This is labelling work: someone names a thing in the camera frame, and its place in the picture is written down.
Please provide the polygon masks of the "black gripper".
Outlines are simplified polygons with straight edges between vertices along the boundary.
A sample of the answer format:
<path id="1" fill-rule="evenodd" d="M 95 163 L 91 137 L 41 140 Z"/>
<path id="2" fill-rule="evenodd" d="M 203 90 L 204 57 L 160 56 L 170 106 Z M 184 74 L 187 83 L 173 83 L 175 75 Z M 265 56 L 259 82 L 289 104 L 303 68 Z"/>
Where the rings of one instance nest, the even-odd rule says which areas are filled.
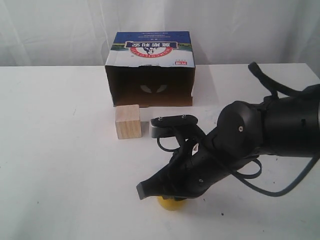
<path id="1" fill-rule="evenodd" d="M 203 138 L 187 140 L 173 153 L 167 165 L 136 186 L 139 199 L 194 199 L 213 184 L 237 172 L 240 160 L 221 151 L 219 144 L 216 129 Z"/>

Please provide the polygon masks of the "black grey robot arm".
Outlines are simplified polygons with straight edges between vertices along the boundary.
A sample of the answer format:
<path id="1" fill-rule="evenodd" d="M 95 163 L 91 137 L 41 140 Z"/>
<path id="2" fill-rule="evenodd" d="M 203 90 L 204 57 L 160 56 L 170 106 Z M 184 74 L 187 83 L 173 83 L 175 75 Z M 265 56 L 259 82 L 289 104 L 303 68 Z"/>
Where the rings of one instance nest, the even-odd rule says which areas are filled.
<path id="1" fill-rule="evenodd" d="M 228 176 L 269 197 L 286 195 L 320 159 L 319 90 L 314 85 L 283 98 L 273 94 L 259 104 L 235 101 L 222 109 L 209 133 L 193 115 L 153 118 L 152 137 L 157 141 L 174 137 L 178 148 L 171 151 L 167 165 L 137 185 L 139 198 L 194 199 Z M 259 164 L 262 155 L 310 161 L 287 187 L 268 191 L 250 182 L 260 171 L 240 173 L 249 163 Z"/>

